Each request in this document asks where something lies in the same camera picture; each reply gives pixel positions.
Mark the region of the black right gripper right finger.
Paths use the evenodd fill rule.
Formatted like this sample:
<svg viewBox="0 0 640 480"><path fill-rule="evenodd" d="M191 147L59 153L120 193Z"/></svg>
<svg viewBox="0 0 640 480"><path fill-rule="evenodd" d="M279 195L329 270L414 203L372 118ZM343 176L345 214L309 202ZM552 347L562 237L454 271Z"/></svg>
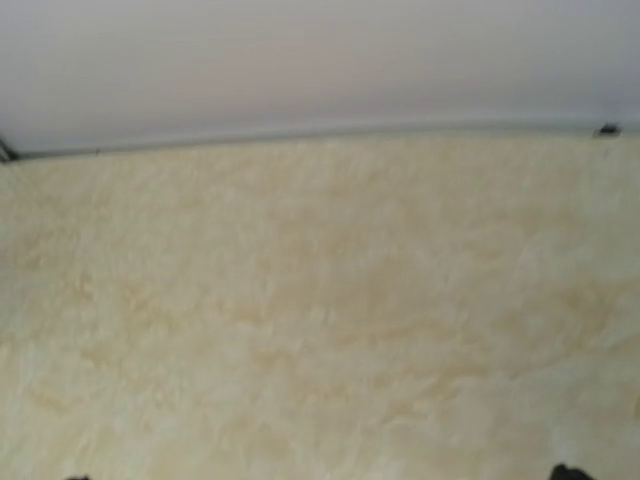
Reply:
<svg viewBox="0 0 640 480"><path fill-rule="evenodd" d="M557 464L551 470L550 480L591 480L591 476L580 468Z"/></svg>

